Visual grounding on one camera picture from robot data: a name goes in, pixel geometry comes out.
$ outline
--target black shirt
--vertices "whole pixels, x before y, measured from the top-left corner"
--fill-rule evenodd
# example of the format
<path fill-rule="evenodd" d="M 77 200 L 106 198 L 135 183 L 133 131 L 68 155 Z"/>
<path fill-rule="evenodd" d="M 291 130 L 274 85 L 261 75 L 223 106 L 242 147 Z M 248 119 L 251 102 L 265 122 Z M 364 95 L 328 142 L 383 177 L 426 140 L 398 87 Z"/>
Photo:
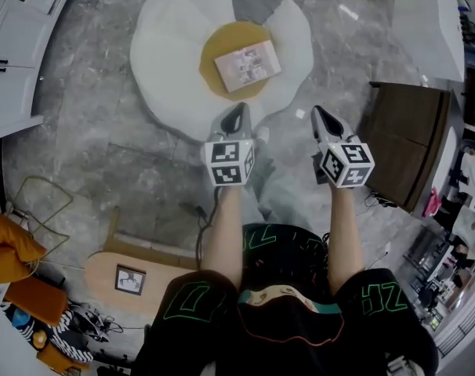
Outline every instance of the black shirt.
<path fill-rule="evenodd" d="M 132 375 L 386 374 L 404 355 L 433 375 L 437 350 L 388 269 L 328 292 L 327 246 L 294 226 L 249 227 L 241 290 L 212 271 L 168 286 Z"/>

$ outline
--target leg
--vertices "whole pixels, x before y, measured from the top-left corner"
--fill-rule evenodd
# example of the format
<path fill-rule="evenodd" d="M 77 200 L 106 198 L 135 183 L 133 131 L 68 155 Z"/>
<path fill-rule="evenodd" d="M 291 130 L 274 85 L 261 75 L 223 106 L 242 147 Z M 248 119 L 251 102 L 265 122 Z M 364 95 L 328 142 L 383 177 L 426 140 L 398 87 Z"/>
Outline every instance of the leg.
<path fill-rule="evenodd" d="M 451 213 L 445 213 L 444 211 L 439 210 L 433 217 L 440 226 L 451 233 L 457 215 L 452 215 Z"/>
<path fill-rule="evenodd" d="M 256 165 L 250 184 L 265 221 L 311 230 L 306 209 L 298 199 L 297 191 L 302 188 L 298 179 L 275 167 L 264 141 L 257 140 L 256 146 Z"/>
<path fill-rule="evenodd" d="M 256 200 L 253 189 L 241 188 L 241 223 L 243 226 L 252 223 L 265 222 L 265 219 L 260 213 L 259 202 Z"/>
<path fill-rule="evenodd" d="M 449 201 L 447 198 L 443 197 L 441 198 L 441 207 L 444 208 L 451 215 L 457 217 L 459 215 L 462 204 Z"/>

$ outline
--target hand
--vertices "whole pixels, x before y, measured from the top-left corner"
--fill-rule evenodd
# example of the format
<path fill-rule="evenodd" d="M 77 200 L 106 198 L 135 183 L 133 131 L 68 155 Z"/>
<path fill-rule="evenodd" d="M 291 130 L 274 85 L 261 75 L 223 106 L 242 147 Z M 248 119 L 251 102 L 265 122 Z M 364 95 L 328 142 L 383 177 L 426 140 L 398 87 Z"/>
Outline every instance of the hand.
<path fill-rule="evenodd" d="M 457 245 L 455 247 L 455 250 L 459 253 L 459 254 L 467 254 L 467 252 L 469 251 L 468 247 L 464 246 L 464 245 Z"/>

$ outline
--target wooden cabinet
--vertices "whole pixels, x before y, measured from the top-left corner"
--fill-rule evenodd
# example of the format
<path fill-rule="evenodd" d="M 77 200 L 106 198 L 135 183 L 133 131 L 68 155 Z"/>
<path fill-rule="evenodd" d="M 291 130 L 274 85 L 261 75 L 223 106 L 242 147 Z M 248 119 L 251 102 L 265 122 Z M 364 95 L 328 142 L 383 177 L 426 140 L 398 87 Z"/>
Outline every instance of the wooden cabinet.
<path fill-rule="evenodd" d="M 367 185 L 413 212 L 441 155 L 451 94 L 412 85 L 374 86 L 379 87 L 375 108 L 361 134 L 375 160 Z"/>

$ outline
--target wooden board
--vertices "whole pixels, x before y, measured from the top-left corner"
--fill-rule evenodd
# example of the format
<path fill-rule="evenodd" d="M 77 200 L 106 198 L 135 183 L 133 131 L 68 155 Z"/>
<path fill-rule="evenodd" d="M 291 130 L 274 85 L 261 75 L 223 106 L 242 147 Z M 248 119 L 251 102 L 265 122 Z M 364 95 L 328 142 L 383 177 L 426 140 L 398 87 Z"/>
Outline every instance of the wooden board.
<path fill-rule="evenodd" d="M 420 86 L 383 84 L 372 113 L 372 127 L 428 147 L 441 93 Z"/>
<path fill-rule="evenodd" d="M 368 147 L 375 168 L 366 185 L 404 208 L 426 156 L 426 148 L 379 129 L 372 130 Z"/>
<path fill-rule="evenodd" d="M 415 185 L 412 188 L 411 193 L 405 202 L 405 206 L 409 211 L 413 211 L 415 209 L 415 206 L 419 202 L 419 198 L 422 194 L 422 191 L 426 187 L 427 179 L 430 177 L 430 174 L 433 170 L 434 162 L 436 160 L 438 152 L 440 151 L 443 134 L 445 133 L 445 125 L 448 117 L 448 107 L 450 106 L 451 97 L 450 92 L 442 92 L 441 95 L 441 105 L 438 109 L 437 120 L 435 121 L 435 124 L 433 126 L 433 134 L 429 146 L 427 148 L 426 156 L 419 171 L 417 180 L 415 181 Z"/>
<path fill-rule="evenodd" d="M 142 295 L 129 294 L 115 289 L 118 265 L 142 270 L 146 273 Z M 98 252 L 91 255 L 86 262 L 85 281 L 95 299 L 129 312 L 146 313 L 154 318 L 169 282 L 190 271 L 114 252 Z"/>

